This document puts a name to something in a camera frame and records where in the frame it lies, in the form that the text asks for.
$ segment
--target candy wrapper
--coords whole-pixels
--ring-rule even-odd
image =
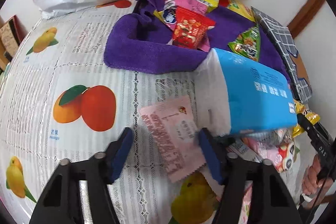
[[[258,25],[238,35],[234,42],[228,43],[228,46],[234,53],[258,61],[260,53],[260,33]]]
[[[258,133],[251,133],[248,134],[247,137],[253,138],[259,142],[271,144],[271,145],[279,145],[283,142],[284,137],[287,133],[290,132],[292,129],[288,128],[279,128],[272,131],[266,131],[266,132],[258,132]]]
[[[277,147],[247,137],[242,138],[242,141],[262,159],[271,160],[279,173],[292,168],[295,154],[295,146],[293,142],[284,142]]]
[[[240,14],[243,17],[246,17],[247,19],[256,22],[254,15],[250,8],[246,7],[244,4],[240,3],[236,0],[229,0],[229,5],[227,8],[231,11],[236,12],[237,14]]]
[[[154,15],[160,19],[172,31],[176,27],[176,7],[181,6],[193,12],[204,15],[218,7],[219,0],[165,0],[164,10],[155,11]],[[204,52],[209,52],[210,42],[207,35],[199,43],[198,48]]]
[[[176,23],[173,45],[191,49],[197,49],[205,32],[215,25],[213,20],[180,6],[176,9]]]
[[[196,140],[198,130],[188,96],[142,107],[140,114],[159,148],[172,182],[205,164]]]
[[[219,0],[198,0],[203,2],[204,4],[208,5],[207,13],[215,10],[218,7]]]
[[[303,104],[301,104],[299,101],[294,100],[295,104],[295,113],[299,114],[302,113],[305,115],[305,117],[314,125],[320,120],[320,116],[314,112],[312,112],[309,108],[306,108]],[[305,130],[297,124],[293,128],[293,138],[296,136],[299,136],[301,133],[303,133]]]

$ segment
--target mango illustration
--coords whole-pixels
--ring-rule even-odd
[[[28,197],[30,200],[36,203],[36,200],[25,185],[22,165],[16,156],[13,156],[10,159],[9,167],[6,170],[6,179],[6,187],[12,190],[16,196],[19,198]]]
[[[33,52],[41,52],[49,46],[50,42],[55,38],[55,34],[52,32],[44,33],[38,39],[36,39],[33,45]]]
[[[114,124],[116,97],[112,90],[103,85],[88,88],[83,93],[81,113],[84,122],[95,131],[105,131]]]
[[[63,92],[54,104],[54,109],[52,111],[54,120],[59,123],[68,123],[77,120],[81,116],[81,98],[82,94],[77,96],[71,102],[60,106],[59,101],[64,95]]]
[[[58,44],[58,41],[55,39],[55,35],[57,33],[57,29],[55,27],[51,27],[46,30],[36,41],[31,49],[26,53],[26,55],[32,52],[41,52],[48,46]]]
[[[201,224],[214,212],[216,195],[199,172],[183,183],[180,195],[171,205],[171,213],[179,224]]]
[[[63,92],[53,107],[54,120],[68,123],[80,116],[92,130],[109,130],[116,116],[116,97],[113,91],[103,85],[92,88],[75,85]]]

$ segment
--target blue gripper pad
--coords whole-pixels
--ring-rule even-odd
[[[199,145],[202,149],[205,160],[207,161],[208,167],[210,169],[212,178],[216,180],[220,185],[223,185],[224,178],[221,174],[221,162],[216,156],[216,153],[212,149],[211,144],[203,129],[199,132]]]
[[[121,141],[121,144],[111,162],[113,181],[119,178],[121,170],[124,167],[128,153],[133,144],[133,131],[130,128],[125,128],[117,142],[119,141]]]

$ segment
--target blue tissue box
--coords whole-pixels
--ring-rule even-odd
[[[297,124],[287,80],[276,70],[213,48],[194,76],[198,127],[214,136]]]

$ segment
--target plaid cloth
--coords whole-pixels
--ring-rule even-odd
[[[294,98],[302,103],[307,103],[312,95],[312,90],[305,78],[298,78],[297,76],[296,65],[290,55],[297,58],[299,52],[294,44],[289,29],[254,7],[252,7],[252,11],[255,19],[281,55],[292,80],[291,88]]]

